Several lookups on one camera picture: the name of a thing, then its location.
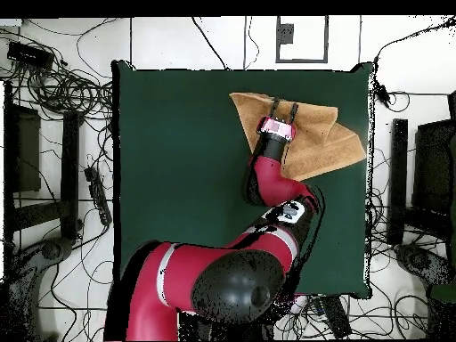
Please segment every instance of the power strip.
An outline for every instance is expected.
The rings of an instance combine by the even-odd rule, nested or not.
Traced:
[[[94,200],[94,205],[98,209],[100,221],[103,225],[108,226],[112,223],[112,216],[110,214],[110,208],[108,207],[108,201],[104,195],[104,188],[100,175],[94,167],[84,169],[84,174],[85,179],[90,183],[90,196]]]
[[[352,334],[340,297],[319,296],[312,297],[311,301],[315,314],[325,320],[335,338],[341,339]]]

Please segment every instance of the white label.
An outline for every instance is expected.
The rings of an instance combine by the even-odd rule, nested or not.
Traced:
[[[295,200],[283,202],[276,208],[281,208],[282,212],[282,215],[277,216],[277,220],[279,222],[284,223],[294,224],[305,213],[304,205],[301,205],[299,202],[296,202]],[[268,211],[265,212],[265,214],[262,217],[266,219],[266,216],[273,212],[273,210],[275,210],[276,208],[270,208]]]

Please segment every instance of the metal frame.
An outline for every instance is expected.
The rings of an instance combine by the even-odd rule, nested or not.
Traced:
[[[323,59],[281,59],[281,41],[276,37],[276,50],[275,50],[275,62],[276,63],[328,63],[328,46],[329,46],[329,35],[330,35],[330,16],[324,16],[324,52]],[[277,16],[277,29],[278,33],[281,29],[281,16]]]

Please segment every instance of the electrical outlet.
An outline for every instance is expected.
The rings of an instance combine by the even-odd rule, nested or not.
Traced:
[[[277,29],[277,40],[281,45],[293,43],[294,24],[281,24]]]
[[[277,16],[276,63],[327,63],[329,16]]]

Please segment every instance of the cloth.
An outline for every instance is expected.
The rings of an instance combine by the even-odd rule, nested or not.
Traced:
[[[259,119],[269,114],[273,97],[266,94],[230,94],[253,152],[259,135]],[[287,120],[294,102],[281,100],[274,112]],[[282,175],[293,180],[321,175],[347,167],[366,158],[359,136],[338,122],[338,108],[300,103],[295,117],[295,139],[283,154]]]

